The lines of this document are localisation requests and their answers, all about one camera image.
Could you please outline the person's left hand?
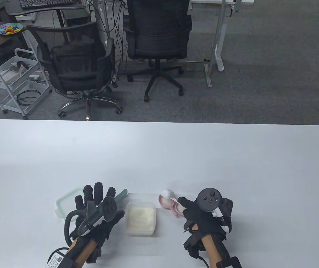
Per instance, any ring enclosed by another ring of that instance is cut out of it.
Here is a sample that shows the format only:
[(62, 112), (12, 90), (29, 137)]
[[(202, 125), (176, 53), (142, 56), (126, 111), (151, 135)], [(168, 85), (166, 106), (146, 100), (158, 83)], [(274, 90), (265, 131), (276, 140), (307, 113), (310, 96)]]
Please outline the person's left hand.
[[(81, 195), (75, 197), (75, 206), (77, 210), (84, 210), (89, 201), (94, 201), (95, 205), (100, 204), (103, 200), (103, 185), (101, 182), (97, 182), (94, 188), (90, 185), (86, 185), (83, 189), (84, 199)], [(116, 216), (112, 221), (103, 221), (100, 225), (97, 225), (89, 234), (84, 236), (87, 240), (93, 239), (97, 242), (98, 248), (101, 248), (105, 240), (109, 239), (110, 232), (114, 225), (116, 225), (125, 215), (123, 210), (116, 213)], [(71, 232), (70, 237), (75, 239), (78, 237), (78, 228), (80, 224), (84, 221), (84, 216), (78, 216), (75, 220), (75, 229)]]

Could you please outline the person's right hand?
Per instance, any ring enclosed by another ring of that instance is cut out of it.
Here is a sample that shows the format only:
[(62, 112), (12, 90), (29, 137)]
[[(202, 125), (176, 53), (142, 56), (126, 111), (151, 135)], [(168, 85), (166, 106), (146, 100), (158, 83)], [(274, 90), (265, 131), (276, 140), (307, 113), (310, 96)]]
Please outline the person's right hand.
[(200, 209), (197, 200), (191, 201), (185, 197), (179, 197), (177, 200), (185, 208), (183, 211), (186, 218), (183, 226), (185, 231), (193, 233), (192, 228), (197, 225), (198, 231), (202, 234), (219, 234), (222, 240), (225, 240), (226, 234), (232, 231), (231, 217), (213, 217), (211, 212)]

